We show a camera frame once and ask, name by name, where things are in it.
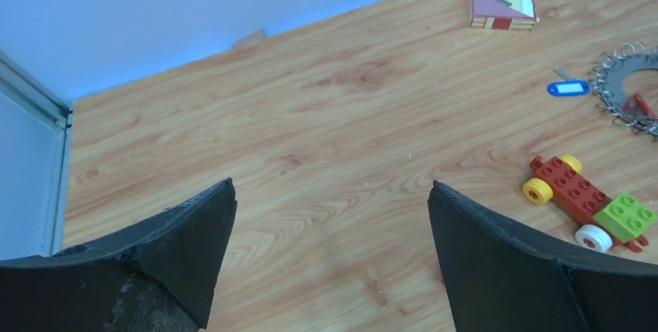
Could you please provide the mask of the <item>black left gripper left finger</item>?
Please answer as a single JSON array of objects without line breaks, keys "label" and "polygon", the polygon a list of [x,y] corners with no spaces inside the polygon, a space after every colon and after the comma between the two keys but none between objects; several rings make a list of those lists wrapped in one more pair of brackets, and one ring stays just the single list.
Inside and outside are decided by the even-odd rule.
[{"label": "black left gripper left finger", "polygon": [[225,179],[192,198],[52,256],[1,263],[3,331],[206,328],[237,212]]}]

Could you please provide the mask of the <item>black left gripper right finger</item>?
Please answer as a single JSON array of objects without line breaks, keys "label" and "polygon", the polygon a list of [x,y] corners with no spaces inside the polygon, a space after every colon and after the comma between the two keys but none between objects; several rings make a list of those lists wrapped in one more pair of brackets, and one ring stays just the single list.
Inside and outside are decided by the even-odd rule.
[{"label": "black left gripper right finger", "polygon": [[549,236],[434,182],[428,214],[458,331],[655,331],[657,267]]}]

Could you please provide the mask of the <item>blue key tag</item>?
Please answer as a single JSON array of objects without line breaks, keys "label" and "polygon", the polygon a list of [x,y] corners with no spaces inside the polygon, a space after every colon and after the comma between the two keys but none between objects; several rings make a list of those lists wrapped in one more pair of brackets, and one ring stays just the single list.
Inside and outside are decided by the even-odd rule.
[{"label": "blue key tag", "polygon": [[550,95],[554,97],[569,97],[586,95],[590,92],[590,86],[585,81],[572,78],[560,67],[554,67],[553,70],[563,80],[547,85],[547,92]]}]

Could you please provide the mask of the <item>red key tag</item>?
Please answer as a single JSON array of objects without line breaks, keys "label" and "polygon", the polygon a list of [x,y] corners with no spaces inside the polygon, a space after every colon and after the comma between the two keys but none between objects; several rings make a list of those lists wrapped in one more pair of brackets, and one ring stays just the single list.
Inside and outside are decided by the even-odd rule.
[{"label": "red key tag", "polygon": [[622,106],[622,112],[627,116],[634,116],[635,118],[648,117],[651,120],[657,120],[656,113],[639,92],[634,93]]}]

